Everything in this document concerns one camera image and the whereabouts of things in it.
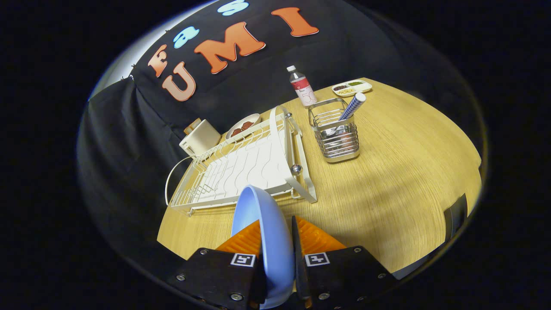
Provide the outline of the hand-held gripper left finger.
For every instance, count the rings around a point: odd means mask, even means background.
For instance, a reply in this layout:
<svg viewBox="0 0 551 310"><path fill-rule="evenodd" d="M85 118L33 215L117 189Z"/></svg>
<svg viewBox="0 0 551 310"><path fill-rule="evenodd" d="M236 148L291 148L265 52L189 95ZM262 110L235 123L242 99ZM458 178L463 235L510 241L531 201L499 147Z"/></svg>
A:
<svg viewBox="0 0 551 310"><path fill-rule="evenodd" d="M258 310L267 298L260 222L216 249L199 248L167 279L175 290L221 310Z"/></svg>

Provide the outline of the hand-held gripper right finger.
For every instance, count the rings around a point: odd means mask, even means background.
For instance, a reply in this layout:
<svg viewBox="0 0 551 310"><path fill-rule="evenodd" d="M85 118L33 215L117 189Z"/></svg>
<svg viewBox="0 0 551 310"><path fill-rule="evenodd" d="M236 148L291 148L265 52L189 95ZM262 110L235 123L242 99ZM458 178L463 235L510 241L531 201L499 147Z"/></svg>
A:
<svg viewBox="0 0 551 310"><path fill-rule="evenodd" d="M291 223L296 289L307 310L360 310L398 285L364 247L346 247L301 217Z"/></svg>

